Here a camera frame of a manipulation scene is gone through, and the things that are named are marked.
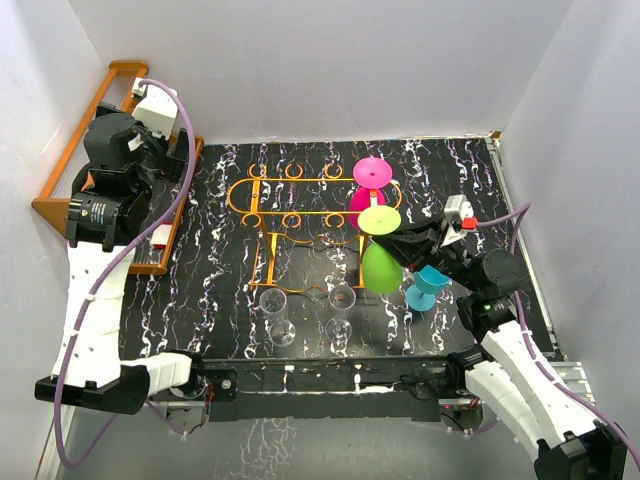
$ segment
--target red button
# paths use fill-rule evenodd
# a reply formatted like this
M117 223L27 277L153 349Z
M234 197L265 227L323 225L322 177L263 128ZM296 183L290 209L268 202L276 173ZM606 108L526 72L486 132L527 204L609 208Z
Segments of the red button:
M476 217L467 217L462 221L463 230L475 230L478 226L478 219Z

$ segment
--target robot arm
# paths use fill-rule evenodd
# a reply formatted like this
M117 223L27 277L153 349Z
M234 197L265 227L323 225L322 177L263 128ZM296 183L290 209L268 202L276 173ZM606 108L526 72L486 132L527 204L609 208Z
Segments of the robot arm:
M559 376L550 381L542 374L535 362L554 370L535 343L535 360L526 348L510 298L528 279L526 266L504 250L470 255L460 240L476 226L470 203L456 195L442 218L373 240L409 270L429 265L471 291L456 303L478 344L448 356L448 380L496 412L529 453L538 478L622 478L620 438L554 386L563 384Z
M133 115L101 105L84 138L90 163L74 182L65 232L70 284L64 333L51 376L36 383L35 395L40 400L53 401L62 359L73 336L76 344L64 380L63 403L133 414L148 396L190 379L191 358L179 353L120 361L122 299L135 249L111 271L95 295L88 295L106 266L140 231L149 212L153 181L149 172L175 177L173 167L186 160L186 154L176 158L176 152L167 152L177 116L173 100L157 87L140 87L138 81L134 93L141 101ZM87 173L93 186L80 191L78 185L84 185ZM75 320L87 298L91 303L82 329L75 331Z

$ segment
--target black marble table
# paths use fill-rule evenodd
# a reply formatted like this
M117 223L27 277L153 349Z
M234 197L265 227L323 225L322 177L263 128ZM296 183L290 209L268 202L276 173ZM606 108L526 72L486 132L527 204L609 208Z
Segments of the black marble table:
M281 349L269 342L257 305L260 290L249 287L261 241L259 230L243 226L242 216L228 207L229 188L248 176L252 164L266 165L268 176L276 178L284 177L285 168L295 163L304 168L306 178L322 177L328 164L331 172L342 166L344 176L350 177L356 161L367 156L382 157L391 164L404 195L403 222L441 212L447 197L457 193L467 196L480 220L507 213L483 138L208 146L192 183L169 273L128 279L120 330L122 358L174 348L196 351L207 359L442 355L471 345L473 338L462 327L455 308L455 298L465 294L464 288L454 284L438 296L431 311L419 313L404 300L411 284L408 276L402 288L390 295L358 290L350 319L353 334L345 349L336 350L324 335L331 317L326 295L311 293L288 297L289 316L297 330L294 344ZM234 194L245 207L250 193L250 184L246 185ZM348 198L355 189L352 183L278 182L265 184L260 200L264 210L348 210ZM385 192L393 201L393 190L387 187ZM279 216L268 217L267 223L272 231L303 240L326 234L333 241L344 241L356 234L349 222L342 228L328 227L320 216L303 216L300 229L285 229ZM467 239L472 252L481 252L505 248L511 235L511 225L505 224ZM263 276L264 254L262 249L258 259ZM353 285L358 278L357 242L347 248L282 242L275 276L280 285L300 289L310 284ZM542 351L552 352L533 285L524 289L523 299L536 342Z

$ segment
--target gray floor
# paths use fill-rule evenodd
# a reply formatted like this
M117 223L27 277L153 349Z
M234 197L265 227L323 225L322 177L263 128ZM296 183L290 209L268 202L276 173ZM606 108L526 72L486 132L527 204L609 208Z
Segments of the gray floor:
M77 410L76 458L106 415ZM468 440L405 419L253 420L210 423L187 441L147 408L121 417L71 479L533 479L524 449L498 423Z

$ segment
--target white wall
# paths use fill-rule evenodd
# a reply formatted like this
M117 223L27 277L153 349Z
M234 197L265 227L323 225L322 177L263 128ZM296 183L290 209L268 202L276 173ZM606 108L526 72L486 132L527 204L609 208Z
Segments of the white wall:
M507 126L502 159L516 203L533 202L523 228L560 346L636 444L639 127L640 3L575 2Z
M70 0L210 142L503 130L570 0Z
M62 335L68 266L30 206L105 67L66 0L0 0L0 478L32 478L51 425L33 398Z

